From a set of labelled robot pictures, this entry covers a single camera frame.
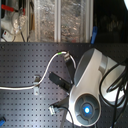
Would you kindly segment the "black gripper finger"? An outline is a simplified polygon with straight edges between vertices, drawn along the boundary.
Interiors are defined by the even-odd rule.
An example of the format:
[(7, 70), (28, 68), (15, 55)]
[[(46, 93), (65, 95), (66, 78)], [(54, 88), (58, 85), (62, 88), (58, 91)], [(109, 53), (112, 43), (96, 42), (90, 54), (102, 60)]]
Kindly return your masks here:
[(71, 81), (74, 81), (74, 75), (75, 75), (75, 71), (76, 71), (76, 63), (74, 58), (69, 55), (69, 56), (65, 56), (64, 57)]

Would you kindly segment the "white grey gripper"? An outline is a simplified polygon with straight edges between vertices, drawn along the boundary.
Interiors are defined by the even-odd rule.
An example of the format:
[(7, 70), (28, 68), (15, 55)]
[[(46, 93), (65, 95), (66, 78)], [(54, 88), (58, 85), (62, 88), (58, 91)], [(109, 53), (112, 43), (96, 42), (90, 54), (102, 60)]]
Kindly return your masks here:
[(64, 91), (70, 91), (66, 119), (77, 126), (93, 126), (101, 115), (99, 83), (105, 72), (107, 58), (97, 49), (86, 51), (74, 75), (74, 86), (51, 72), (49, 79)]

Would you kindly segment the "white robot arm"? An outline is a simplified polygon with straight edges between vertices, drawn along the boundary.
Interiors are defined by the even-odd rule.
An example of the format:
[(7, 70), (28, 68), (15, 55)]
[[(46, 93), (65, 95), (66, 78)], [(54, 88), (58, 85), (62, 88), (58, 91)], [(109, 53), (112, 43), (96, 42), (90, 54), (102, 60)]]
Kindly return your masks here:
[(100, 98), (114, 109), (127, 105), (128, 61), (117, 63), (99, 50), (92, 48), (74, 66), (68, 83), (53, 72), (50, 80), (68, 96), (49, 106), (51, 114), (66, 110), (66, 119), (76, 126), (91, 127), (101, 115)]

